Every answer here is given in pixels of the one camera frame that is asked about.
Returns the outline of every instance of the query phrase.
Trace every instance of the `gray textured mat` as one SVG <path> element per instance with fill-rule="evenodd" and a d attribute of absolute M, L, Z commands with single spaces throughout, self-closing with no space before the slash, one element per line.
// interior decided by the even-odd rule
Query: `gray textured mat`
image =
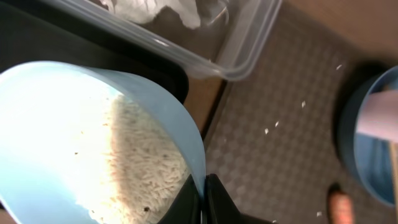
<path fill-rule="evenodd" d="M 395 223 L 394 209 L 342 168 L 332 141 L 336 94 L 359 56 L 283 5 L 255 71 L 232 84 L 209 136 L 208 172 L 241 212 L 278 223 L 328 223 L 327 190 L 339 182 L 353 198 L 356 223 Z"/>

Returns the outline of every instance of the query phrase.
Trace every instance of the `black tray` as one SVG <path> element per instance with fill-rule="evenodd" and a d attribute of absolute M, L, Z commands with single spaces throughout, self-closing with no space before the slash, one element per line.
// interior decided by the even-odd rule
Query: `black tray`
<path fill-rule="evenodd" d="M 162 57 L 42 2 L 0 1 L 0 73 L 38 60 L 140 75 L 182 103 L 188 94 L 185 72 Z"/>

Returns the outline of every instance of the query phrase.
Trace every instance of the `brown floor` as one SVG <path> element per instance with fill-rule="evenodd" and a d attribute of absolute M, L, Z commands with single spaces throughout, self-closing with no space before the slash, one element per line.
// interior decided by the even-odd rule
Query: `brown floor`
<path fill-rule="evenodd" d="M 398 58 L 397 0 L 287 0 L 361 50 Z M 205 126 L 221 80 L 190 79 L 185 107 L 200 130 Z"/>

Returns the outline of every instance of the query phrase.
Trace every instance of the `pink object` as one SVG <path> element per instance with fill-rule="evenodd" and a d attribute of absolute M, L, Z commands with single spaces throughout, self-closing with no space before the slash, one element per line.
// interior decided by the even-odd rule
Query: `pink object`
<path fill-rule="evenodd" d="M 398 90 L 370 95 L 359 115 L 356 131 L 398 142 Z"/>

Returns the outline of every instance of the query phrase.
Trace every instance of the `white bag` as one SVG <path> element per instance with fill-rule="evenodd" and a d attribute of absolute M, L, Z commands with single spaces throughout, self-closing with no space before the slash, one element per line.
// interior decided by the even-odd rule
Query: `white bag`
<path fill-rule="evenodd" d="M 145 24 L 155 19 L 164 8 L 170 7 L 180 15 L 184 26 L 190 29 L 200 27 L 200 17 L 195 0 L 102 0 L 109 11 L 129 21 Z"/>

